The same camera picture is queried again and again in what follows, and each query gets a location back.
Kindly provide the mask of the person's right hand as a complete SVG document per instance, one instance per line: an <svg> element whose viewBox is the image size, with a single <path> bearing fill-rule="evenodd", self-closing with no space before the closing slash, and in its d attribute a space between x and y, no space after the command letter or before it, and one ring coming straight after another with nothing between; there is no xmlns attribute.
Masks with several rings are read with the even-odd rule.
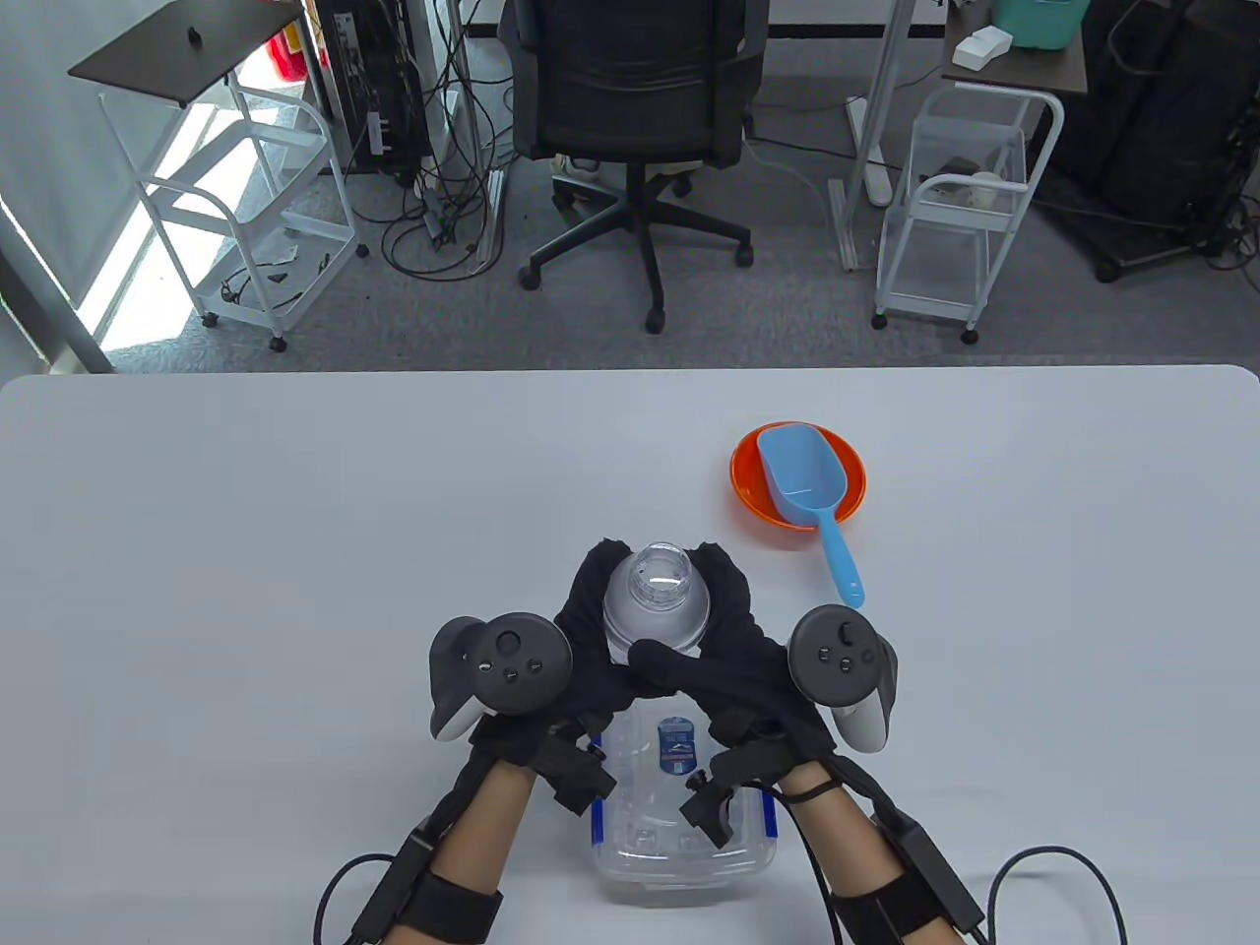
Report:
<svg viewBox="0 0 1260 945"><path fill-rule="evenodd" d="M639 640L627 653L633 674L649 690L680 692L694 701L721 747L779 743L788 760L782 772L832 757L832 730L793 684L788 649L756 622L747 577L711 541L687 554L709 595L699 653L687 656L656 640Z"/></svg>

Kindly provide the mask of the person's left hand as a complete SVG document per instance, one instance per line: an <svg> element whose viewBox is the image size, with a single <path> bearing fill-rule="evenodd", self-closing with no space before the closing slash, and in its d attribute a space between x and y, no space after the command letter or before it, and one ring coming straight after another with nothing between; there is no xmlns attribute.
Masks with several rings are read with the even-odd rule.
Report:
<svg viewBox="0 0 1260 945"><path fill-rule="evenodd" d="M570 593L554 615L572 651L572 673L549 706L523 716L484 717L472 730L472 755L547 777L568 777L593 769L593 755L580 740L631 706L636 693L627 667L610 656L602 624L604 593L617 564L631 554L625 541L605 538L588 551Z"/></svg>

